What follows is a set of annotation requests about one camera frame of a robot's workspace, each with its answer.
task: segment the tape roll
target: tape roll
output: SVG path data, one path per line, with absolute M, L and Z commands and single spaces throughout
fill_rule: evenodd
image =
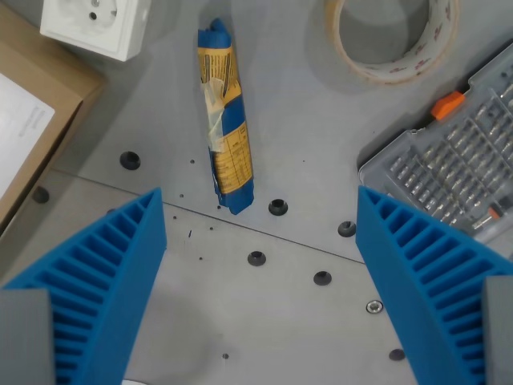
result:
M 459 17 L 458 0 L 430 0 L 426 28 L 409 51 L 401 58 L 387 63 L 359 63 L 347 55 L 342 45 L 340 17 L 344 4 L 345 0 L 325 1 L 325 23 L 328 36 L 338 54 L 354 71 L 377 83 L 404 83 L 426 73 L 440 62 L 456 37 Z

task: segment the metal work surface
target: metal work surface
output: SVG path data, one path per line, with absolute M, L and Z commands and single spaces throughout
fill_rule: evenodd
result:
M 483 288 L 483 335 L 487 385 L 511 383 L 513 368 L 513 277 L 489 277 Z
M 43 184 L 0 241 L 5 283 L 108 209 L 134 199 L 61 172 Z M 151 385 L 415 384 L 363 264 L 164 206 L 168 251 L 126 377 Z M 255 267 L 248 254 L 266 263 Z M 318 286 L 327 271 L 333 280 Z M 377 309 L 370 305 L 370 311 Z
M 55 385 L 54 330 L 45 290 L 0 290 L 2 383 Z
M 7 3 L 38 21 L 33 1 Z M 337 234 L 356 217 L 357 160 L 412 127 L 511 37 L 513 2 L 460 8 L 458 37 L 440 65 L 383 87 L 337 56 L 322 1 L 156 0 L 139 56 L 115 63 L 79 52 L 110 86 L 57 168 L 134 193 L 161 186 L 173 205 L 360 261 L 354 242 Z M 233 31 L 255 175 L 255 201 L 236 217 L 217 209 L 196 53 L 198 27 L 215 17 Z M 119 165 L 126 151 L 139 154 L 138 170 Z M 273 199 L 288 203 L 286 215 L 269 214 Z

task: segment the clear tape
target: clear tape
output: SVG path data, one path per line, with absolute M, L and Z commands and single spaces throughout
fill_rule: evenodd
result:
M 205 104 L 208 113 L 208 146 L 214 152 L 224 151 L 223 116 L 224 104 L 222 92 L 224 81 L 218 78 L 210 78 L 207 83 L 201 85 L 205 95 Z

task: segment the bolt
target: bolt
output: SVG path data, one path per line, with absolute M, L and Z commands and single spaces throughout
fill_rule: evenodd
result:
M 507 150 L 513 146 L 513 141 L 511 140 L 508 140 L 506 145 L 504 146 L 504 148 L 501 150 L 501 153 L 504 154 L 505 152 L 507 152 Z
M 477 222 L 475 222 L 472 227 L 474 230 L 479 229 L 480 227 L 483 227 L 487 222 L 491 221 L 493 219 L 493 216 L 487 213 L 484 217 L 479 219 Z
M 449 173 L 446 175 L 446 181 L 448 181 L 454 175 L 456 175 L 456 171 L 455 170 L 450 170 Z
M 479 111 L 477 114 L 475 114 L 475 119 L 479 119 L 481 117 L 481 115 L 487 110 L 487 106 L 485 106 L 484 104 L 481 105 Z
M 456 142 L 456 144 L 454 145 L 454 148 L 458 148 L 459 146 L 461 146 L 463 144 L 463 142 L 465 142 L 467 140 L 467 135 L 463 134 L 462 137 L 460 138 L 460 140 L 458 140 Z
M 390 166 L 390 171 L 395 172 L 395 170 L 398 169 L 398 167 L 401 165 L 402 162 L 403 162 L 403 160 L 401 157 L 397 158 L 395 160 L 395 162 Z
M 410 188 L 411 184 L 414 183 L 414 180 L 417 178 L 415 174 L 411 174 L 408 180 L 404 183 L 407 188 Z
M 459 133 L 459 127 L 456 126 L 452 129 L 451 132 L 449 132 L 449 134 L 446 136 L 446 139 L 447 140 L 452 140 L 452 138 L 454 138 L 456 136 L 456 134 Z
M 500 130 L 500 128 L 507 122 L 507 115 L 501 117 L 500 120 L 496 120 L 494 124 L 491 126 L 490 132 L 488 132 L 489 136 L 495 135 L 495 133 Z
M 405 175 L 410 171 L 410 168 L 408 166 L 404 166 L 401 170 L 401 172 L 398 175 L 398 179 L 401 180 L 405 177 Z
M 374 299 L 367 304 L 366 309 L 371 314 L 381 313 L 383 311 L 383 303 Z
M 502 93 L 500 98 L 502 99 L 504 96 L 509 94 L 512 90 L 513 90 L 513 84 L 510 84 L 509 86 L 507 86 L 506 90 Z
M 423 184 L 422 182 L 418 182 L 415 187 L 413 188 L 413 190 L 411 190 L 411 193 L 414 195 L 414 196 L 417 196 L 418 192 L 420 191 L 420 189 L 422 188 Z
M 426 201 L 426 199 L 430 196 L 431 194 L 431 191 L 430 190 L 425 190 L 422 195 L 418 198 L 418 201 L 420 203 L 424 203 Z
M 426 152 L 424 152 L 424 155 L 422 156 L 422 158 L 424 160 L 429 160 L 429 158 L 431 158 L 431 155 L 433 155 L 433 154 L 434 154 L 434 148 L 429 146 L 429 148 L 426 150 Z

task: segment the orange clip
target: orange clip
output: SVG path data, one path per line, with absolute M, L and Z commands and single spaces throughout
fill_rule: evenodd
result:
M 497 213 L 492 207 L 490 207 L 488 209 L 488 213 L 491 215 L 492 218 L 494 219 L 499 219 L 500 218 L 500 215 L 499 213 Z
M 436 120 L 442 120 L 464 101 L 465 95 L 461 92 L 454 91 L 452 94 L 449 94 L 436 102 L 431 110 L 431 115 Z

